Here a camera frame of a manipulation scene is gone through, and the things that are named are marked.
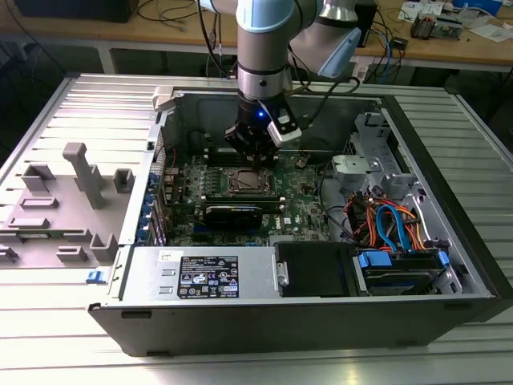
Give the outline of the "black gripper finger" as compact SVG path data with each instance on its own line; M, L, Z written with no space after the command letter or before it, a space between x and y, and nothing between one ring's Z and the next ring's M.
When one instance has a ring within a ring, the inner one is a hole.
M257 163L261 160L257 141L249 135L248 128L235 124L224 131L225 141L246 160Z
M279 148L273 143L271 139L266 140L261 146L261 163L274 164L278 159Z

